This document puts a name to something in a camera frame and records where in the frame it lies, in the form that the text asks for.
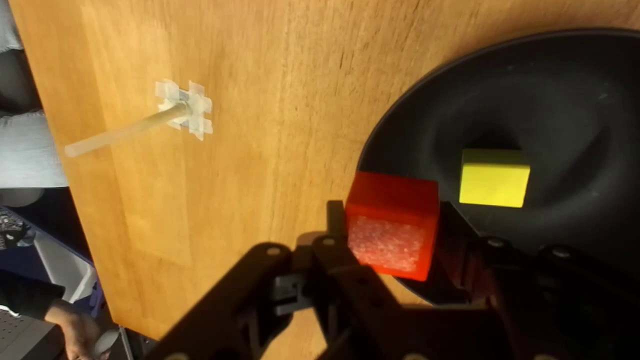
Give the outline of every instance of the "red block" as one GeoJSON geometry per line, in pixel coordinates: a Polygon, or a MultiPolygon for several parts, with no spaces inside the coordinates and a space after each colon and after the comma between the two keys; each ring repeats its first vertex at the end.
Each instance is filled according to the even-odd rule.
{"type": "Polygon", "coordinates": [[[426,279],[439,221],[438,184],[358,171],[346,199],[346,221],[347,246],[360,263],[426,279]]]}

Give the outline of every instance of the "wooden surface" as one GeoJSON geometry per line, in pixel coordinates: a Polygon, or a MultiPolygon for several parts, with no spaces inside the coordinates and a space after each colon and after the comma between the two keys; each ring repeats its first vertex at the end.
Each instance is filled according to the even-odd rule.
{"type": "MultiPolygon", "coordinates": [[[[419,76],[521,34],[638,27],[638,4],[12,0],[60,155],[151,113],[156,79],[194,79],[214,100],[206,141],[156,127],[64,157],[113,318],[151,337],[253,242],[322,228],[366,135],[419,76]]],[[[316,333],[304,320],[296,329],[316,333]]]]}

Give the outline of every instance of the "yellow block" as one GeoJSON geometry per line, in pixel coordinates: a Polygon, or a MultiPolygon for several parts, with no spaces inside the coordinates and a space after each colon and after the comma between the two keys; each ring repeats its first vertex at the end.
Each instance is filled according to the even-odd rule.
{"type": "Polygon", "coordinates": [[[527,175],[524,161],[464,161],[460,203],[521,207],[527,175]]]}

